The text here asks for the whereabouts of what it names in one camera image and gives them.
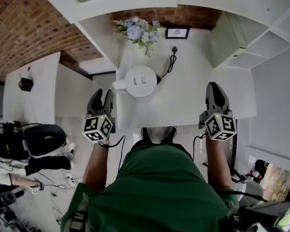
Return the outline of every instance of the white table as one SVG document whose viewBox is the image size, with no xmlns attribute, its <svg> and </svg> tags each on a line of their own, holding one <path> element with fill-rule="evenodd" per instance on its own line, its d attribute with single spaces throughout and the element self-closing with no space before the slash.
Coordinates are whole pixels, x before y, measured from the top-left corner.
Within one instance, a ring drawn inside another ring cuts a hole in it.
<svg viewBox="0 0 290 232">
<path fill-rule="evenodd" d="M 144 98 L 116 94 L 119 128 L 142 128 L 192 125 L 206 109 L 206 86 L 217 82 L 227 94 L 235 118 L 256 116 L 255 90 L 250 69 L 221 67 L 214 70 L 208 58 L 209 31 L 191 29 L 187 40 L 162 40 L 154 46 L 151 57 L 133 51 L 129 44 L 122 48 L 116 80 L 137 65 L 146 65 L 161 75 L 169 65 L 172 47 L 177 60 L 171 73 Z"/>
<path fill-rule="evenodd" d="M 54 53 L 7 75 L 4 119 L 54 124 L 57 116 L 85 116 L 87 103 L 98 84 L 61 65 L 59 59 L 60 52 Z M 33 79 L 31 92 L 18 87 L 20 74 Z"/>
</svg>

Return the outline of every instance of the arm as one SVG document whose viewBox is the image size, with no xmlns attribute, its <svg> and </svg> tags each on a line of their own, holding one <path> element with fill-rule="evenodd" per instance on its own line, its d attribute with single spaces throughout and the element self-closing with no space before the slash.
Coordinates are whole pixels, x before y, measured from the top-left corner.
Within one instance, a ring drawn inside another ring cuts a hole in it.
<svg viewBox="0 0 290 232">
<path fill-rule="evenodd" d="M 97 192 L 105 189 L 107 156 L 108 148 L 95 144 L 84 173 L 83 183 Z"/>
<path fill-rule="evenodd" d="M 232 189 L 232 179 L 221 141 L 206 138 L 208 183 L 215 189 Z"/>
<path fill-rule="evenodd" d="M 14 186 L 33 187 L 39 184 L 37 181 L 29 180 L 17 174 L 10 174 L 10 177 L 11 177 L 11 183 Z"/>
</svg>

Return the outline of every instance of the power cord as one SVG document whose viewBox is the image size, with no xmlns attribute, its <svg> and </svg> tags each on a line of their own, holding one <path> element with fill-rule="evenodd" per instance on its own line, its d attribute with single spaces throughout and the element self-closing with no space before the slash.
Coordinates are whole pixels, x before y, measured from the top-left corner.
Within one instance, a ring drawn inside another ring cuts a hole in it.
<svg viewBox="0 0 290 232">
<path fill-rule="evenodd" d="M 118 166 L 118 172 L 117 172 L 117 174 L 119 173 L 119 170 L 120 170 L 120 165 L 121 165 L 121 160 L 122 160 L 122 151 L 123 151 L 123 148 L 124 148 L 125 140 L 126 140 L 126 136 L 125 136 L 125 139 L 122 142 L 122 146 L 121 146 L 120 161 L 119 161 L 119 166 Z"/>
<path fill-rule="evenodd" d="M 170 67 L 169 67 L 169 69 L 167 70 L 167 72 L 166 72 L 166 73 L 165 73 L 161 78 L 164 78 L 165 75 L 166 75 L 167 73 L 171 73 L 171 71 L 172 71 L 172 69 L 173 69 L 173 65 L 174 65 L 174 63 L 175 63 L 175 61 L 176 61 L 176 59 L 177 59 L 177 57 L 175 56 L 175 53 L 177 52 L 177 47 L 174 46 L 174 47 L 172 48 L 172 51 L 173 51 L 173 55 L 170 56 Z"/>
<path fill-rule="evenodd" d="M 193 161 L 194 161 L 194 144 L 195 144 L 195 140 L 196 140 L 197 138 L 203 139 L 204 137 L 207 137 L 207 136 L 208 136 L 208 134 L 205 133 L 205 134 L 203 134 L 203 135 L 201 135 L 201 136 L 195 136 L 195 138 L 193 139 L 193 156 L 192 156 L 192 160 L 193 160 Z"/>
<path fill-rule="evenodd" d="M 65 153 L 61 153 L 61 154 L 54 155 L 54 157 L 57 157 L 57 156 L 63 156 L 63 155 L 65 155 L 65 154 L 72 154 L 73 157 L 72 157 L 71 159 L 69 159 L 69 160 L 73 160 L 74 157 L 75 157 L 76 151 L 73 149 L 73 150 L 71 150 L 70 152 L 65 152 Z"/>
<path fill-rule="evenodd" d="M 120 144 L 120 142 L 123 140 L 123 139 L 126 139 L 126 136 L 122 136 L 121 139 L 115 144 L 115 145 L 104 145 L 100 142 L 98 142 L 98 144 L 100 144 L 101 146 L 103 146 L 104 148 L 113 148 L 113 147 L 116 147 L 118 144 Z"/>
</svg>

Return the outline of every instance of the leg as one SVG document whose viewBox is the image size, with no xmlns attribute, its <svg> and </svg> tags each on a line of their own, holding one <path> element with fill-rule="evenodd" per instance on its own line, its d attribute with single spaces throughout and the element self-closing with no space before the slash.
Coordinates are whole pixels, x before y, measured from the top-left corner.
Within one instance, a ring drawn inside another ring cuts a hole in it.
<svg viewBox="0 0 290 232">
<path fill-rule="evenodd" d="M 165 144 L 165 145 L 171 145 L 171 146 L 173 146 L 173 147 L 176 147 L 176 148 L 178 148 L 178 149 L 184 151 L 184 152 L 185 152 L 187 155 L 189 155 L 190 158 L 192 159 L 191 155 L 187 152 L 187 150 L 185 150 L 185 148 L 184 148 L 182 145 L 174 144 L 174 143 L 173 143 L 173 138 L 175 137 L 175 134 L 176 134 L 176 128 L 173 127 L 172 130 L 171 130 L 171 132 L 170 132 L 170 134 L 169 134 L 166 138 L 164 138 L 164 139 L 161 141 L 161 143 L 162 143 L 162 144 Z"/>
<path fill-rule="evenodd" d="M 65 156 L 41 157 L 29 159 L 29 164 L 25 167 L 26 175 L 34 174 L 42 169 L 71 169 L 71 163 Z"/>
<path fill-rule="evenodd" d="M 144 145 L 152 144 L 152 142 L 149 138 L 148 132 L 147 132 L 147 128 L 143 128 L 141 133 L 142 133 L 142 137 L 143 137 L 142 140 L 136 142 L 136 144 L 132 147 L 131 150 L 138 148 L 138 147 L 141 147 L 141 146 L 144 146 Z"/>
</svg>

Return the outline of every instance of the picture frame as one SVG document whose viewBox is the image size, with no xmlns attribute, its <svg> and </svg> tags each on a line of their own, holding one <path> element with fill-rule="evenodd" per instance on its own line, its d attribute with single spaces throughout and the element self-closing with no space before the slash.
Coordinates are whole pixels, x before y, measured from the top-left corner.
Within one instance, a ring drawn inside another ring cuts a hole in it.
<svg viewBox="0 0 290 232">
<path fill-rule="evenodd" d="M 166 39 L 182 39 L 185 40 L 189 35 L 189 27 L 173 27 L 167 28 L 165 32 Z"/>
</svg>

